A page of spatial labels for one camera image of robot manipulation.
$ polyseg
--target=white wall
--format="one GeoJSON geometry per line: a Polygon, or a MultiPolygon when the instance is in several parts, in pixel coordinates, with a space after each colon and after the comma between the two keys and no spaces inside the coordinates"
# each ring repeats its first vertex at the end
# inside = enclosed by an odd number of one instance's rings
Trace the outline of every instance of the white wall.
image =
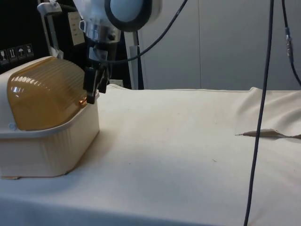
{"type": "MultiPolygon", "coordinates": [[[[286,0],[301,69],[301,1],[286,0]]],[[[269,0],[201,0],[201,81],[206,89],[262,87],[269,0]]],[[[269,89],[300,89],[286,55],[281,1],[275,1],[269,89]]]]}
{"type": "MultiPolygon", "coordinates": [[[[182,0],[163,0],[157,21],[139,31],[141,50],[166,28],[182,0]]],[[[295,66],[301,76],[301,1],[286,0],[295,66]]],[[[262,86],[269,0],[188,0],[166,37],[142,57],[146,89],[249,89],[262,86]]],[[[269,89],[300,89],[285,48],[275,1],[269,89]]]]}
{"type": "MultiPolygon", "coordinates": [[[[141,51],[165,30],[181,4],[163,1],[159,19],[139,31],[141,51]]],[[[189,0],[164,39],[141,58],[145,89],[201,87],[198,4],[189,0]]]]}

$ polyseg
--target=label sticker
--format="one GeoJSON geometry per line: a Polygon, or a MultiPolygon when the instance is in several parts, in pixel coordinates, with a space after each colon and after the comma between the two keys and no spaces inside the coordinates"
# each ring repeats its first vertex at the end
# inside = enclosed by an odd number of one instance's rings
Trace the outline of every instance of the label sticker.
{"type": "Polygon", "coordinates": [[[10,62],[14,62],[18,60],[16,48],[8,48],[8,57],[10,62]]]}
{"type": "Polygon", "coordinates": [[[6,49],[0,50],[0,65],[9,64],[8,53],[6,49]]]}
{"type": "Polygon", "coordinates": [[[27,57],[33,57],[33,49],[32,49],[32,45],[31,44],[26,44],[25,45],[25,53],[27,55],[27,57]]]}
{"type": "Polygon", "coordinates": [[[17,49],[17,54],[18,54],[19,60],[25,59],[26,58],[25,47],[18,46],[16,49],[17,49]]]}

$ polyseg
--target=amber plastic lid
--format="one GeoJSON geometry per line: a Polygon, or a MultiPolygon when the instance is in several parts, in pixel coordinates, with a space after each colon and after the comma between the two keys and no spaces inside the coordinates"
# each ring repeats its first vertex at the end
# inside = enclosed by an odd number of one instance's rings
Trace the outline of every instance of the amber plastic lid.
{"type": "Polygon", "coordinates": [[[8,80],[8,101],[20,130],[60,126],[83,107],[84,71],[77,65],[47,58],[26,67],[8,80]]]}

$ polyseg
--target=white plastic box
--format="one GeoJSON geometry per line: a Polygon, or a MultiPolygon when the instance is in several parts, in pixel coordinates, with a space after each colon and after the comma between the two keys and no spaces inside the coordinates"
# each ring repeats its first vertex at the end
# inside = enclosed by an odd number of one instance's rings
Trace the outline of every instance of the white plastic box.
{"type": "Polygon", "coordinates": [[[0,75],[1,177],[55,177],[74,169],[99,132],[97,103],[78,104],[83,76],[73,63],[53,57],[0,75]]]}

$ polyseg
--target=cable connector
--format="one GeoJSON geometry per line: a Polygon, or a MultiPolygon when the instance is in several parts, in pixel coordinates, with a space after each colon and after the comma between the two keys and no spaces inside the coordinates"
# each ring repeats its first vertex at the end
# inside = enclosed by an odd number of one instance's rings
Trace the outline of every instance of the cable connector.
{"type": "Polygon", "coordinates": [[[293,42],[289,27],[285,28],[286,52],[291,63],[293,63],[293,42]]]}

